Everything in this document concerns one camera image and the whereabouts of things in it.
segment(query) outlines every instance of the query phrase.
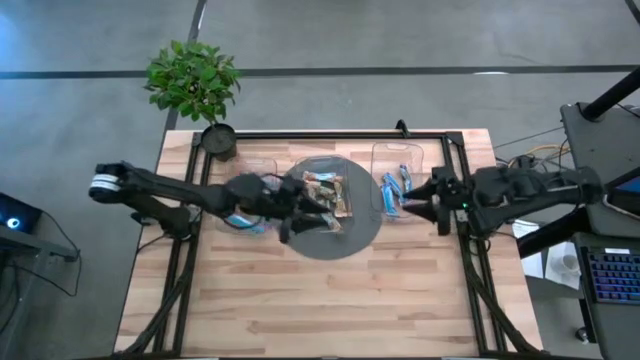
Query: black metal frame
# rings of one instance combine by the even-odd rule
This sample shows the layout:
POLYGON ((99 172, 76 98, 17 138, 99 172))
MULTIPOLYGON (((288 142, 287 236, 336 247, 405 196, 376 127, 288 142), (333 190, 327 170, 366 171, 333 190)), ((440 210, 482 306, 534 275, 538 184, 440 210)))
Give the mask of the black metal frame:
MULTIPOLYGON (((451 153, 451 146, 455 146, 459 161, 462 169, 462 175, 466 183, 470 182, 470 169, 466 155, 466 149, 464 146, 464 138, 461 132, 415 132, 411 133, 406 127, 404 121, 398 121, 396 129, 399 131, 388 132, 374 132, 374 131, 322 131, 322 132, 309 132, 309 131, 282 131, 282 132, 240 132, 237 134, 239 140, 267 140, 267 139, 381 139, 381 140, 394 140, 394 139, 432 139, 439 140, 442 145, 442 152, 444 155, 445 165, 453 168, 453 157, 451 153)), ((196 160, 200 148, 200 136, 201 133, 194 133, 191 149, 189 153, 189 161, 187 165, 187 173, 185 181, 193 182, 195 174, 196 160)), ((200 184, 206 185, 209 173, 211 170, 213 158, 210 155, 205 155, 205 161, 203 165, 203 171, 200 178, 200 184)), ((193 280, 196 254, 199 241, 199 233, 201 227, 201 220, 198 219, 195 224, 195 233, 187 241, 188 252, 187 259, 181 275, 177 278, 178 274, 178 260, 180 258, 180 251, 183 245, 183 241, 174 240, 171 255, 169 257, 169 265, 167 268, 167 275, 165 279, 165 286, 162 295, 162 305, 152 318, 147 328, 141 333, 137 342, 141 338, 143 340, 139 342, 135 348, 129 348, 124 352, 114 353, 112 358, 118 359, 170 359, 178 358, 181 356, 182 344, 184 340, 184 331, 187 320, 187 312, 189 306, 189 296, 191 292, 191 282, 193 280), (175 305, 177 299, 180 298, 178 307, 178 317, 176 322, 176 328, 174 332, 174 341, 170 350, 165 349, 165 335, 167 326, 167 317, 175 305), (154 340, 152 351, 145 353, 151 340, 154 340)), ((459 235, 460 252, 463 260, 471 262, 470 251, 470 239, 459 235)), ((479 244, 477 254, 482 269, 482 278, 485 286, 487 287, 491 296, 495 299, 495 288, 493 284, 493 278, 489 266, 489 257, 487 255, 486 248, 479 244)), ((484 329, 482 313, 480 311, 480 303, 478 301, 478 294, 471 287, 467 281, 467 291, 469 293, 469 304, 471 310, 472 321, 474 324, 475 338, 478 346, 478 351, 482 355, 489 351, 487 346, 486 333, 484 329)), ((493 324, 493 331, 496 338, 496 345, 498 351, 506 351, 506 343, 504 333, 498 325, 495 317, 491 314, 491 320, 493 324)))

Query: gray floor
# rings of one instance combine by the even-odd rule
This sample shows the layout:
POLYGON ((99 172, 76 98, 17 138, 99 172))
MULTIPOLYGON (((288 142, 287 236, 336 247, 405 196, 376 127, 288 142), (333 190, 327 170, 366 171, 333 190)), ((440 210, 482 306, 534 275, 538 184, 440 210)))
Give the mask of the gray floor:
MULTIPOLYGON (((4 0, 0 72, 141 70, 160 46, 187 38, 195 5, 4 0)), ((622 0, 210 0, 199 38, 235 54, 239 67, 277 68, 633 64, 638 36, 622 0)), ((412 128, 488 128, 500 144, 559 126, 562 104, 589 101, 622 76, 251 78, 229 118, 237 129, 389 128, 402 118, 412 128)), ((148 105, 142 84, 0 80, 0 191, 51 212, 85 259, 78 297, 37 289, 21 358, 105 355, 113 346, 140 229, 124 207, 98 205, 86 192, 98 162, 155 166, 166 113, 148 105)), ((510 158, 563 139, 557 131, 496 154, 510 158)), ((72 284, 75 264, 51 267, 57 281, 72 284)), ((597 357, 597 348, 573 340, 577 302, 530 285, 545 348, 597 357)))

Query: keyboard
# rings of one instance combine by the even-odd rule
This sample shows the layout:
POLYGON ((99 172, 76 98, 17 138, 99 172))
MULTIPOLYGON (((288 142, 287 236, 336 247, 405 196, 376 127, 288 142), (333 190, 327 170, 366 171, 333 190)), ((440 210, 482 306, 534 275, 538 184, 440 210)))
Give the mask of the keyboard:
POLYGON ((597 302, 640 305, 640 255, 587 254, 597 302))

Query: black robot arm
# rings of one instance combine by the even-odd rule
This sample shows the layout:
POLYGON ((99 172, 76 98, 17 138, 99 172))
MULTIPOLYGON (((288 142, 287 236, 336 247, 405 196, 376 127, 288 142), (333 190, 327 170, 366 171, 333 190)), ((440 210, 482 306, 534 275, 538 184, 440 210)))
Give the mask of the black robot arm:
POLYGON ((471 235, 485 237, 507 220, 558 204, 594 203, 602 196, 600 180, 590 168, 539 173, 531 169, 486 167, 463 183, 453 169, 437 167, 423 186, 404 194, 405 198, 425 202, 404 209, 438 223, 439 235, 451 231, 450 212, 462 210, 471 235))
POLYGON ((140 169, 126 162, 99 164, 89 196, 100 203, 124 204, 144 217, 158 220, 163 230, 177 238, 192 235, 191 212, 186 207, 169 207, 156 197, 195 205, 202 211, 225 219, 236 208, 266 219, 282 220, 280 241, 286 243, 289 230, 294 233, 326 223, 308 214, 329 209, 311 199, 302 180, 291 176, 242 174, 226 184, 200 186, 140 169))

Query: wooden table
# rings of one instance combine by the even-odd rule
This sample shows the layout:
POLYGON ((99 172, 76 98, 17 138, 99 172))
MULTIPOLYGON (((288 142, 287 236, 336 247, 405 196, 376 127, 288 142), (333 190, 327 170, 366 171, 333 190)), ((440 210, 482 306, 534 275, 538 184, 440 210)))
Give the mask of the wooden table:
MULTIPOLYGON (((488 131, 462 131, 471 171, 494 165, 488 131)), ((158 174, 184 179, 191 138, 191 131, 167 133, 158 174)), ((370 169, 375 142, 243 140, 238 142, 238 153, 275 159, 279 173, 300 158, 329 154, 370 169)), ((424 149, 425 173, 443 165, 437 141, 410 142, 424 149)), ((225 164, 214 162, 210 183, 224 181, 226 171, 225 164)), ((455 235, 439 237, 435 225, 427 221, 385 223, 363 251, 320 261, 281 245, 275 233, 264 238, 232 235, 219 231, 216 221, 205 216, 203 222, 183 356, 477 355, 455 235)), ((140 243, 160 233, 159 228, 146 228, 140 243)), ((116 350, 131 344, 157 310, 170 248, 170 241, 159 241, 137 256, 116 350)), ((500 305, 526 339, 541 348, 513 239, 492 238, 489 258, 500 305)), ((486 311, 483 318, 491 344, 486 311)), ((175 316, 169 320, 167 347, 174 323, 175 316)))

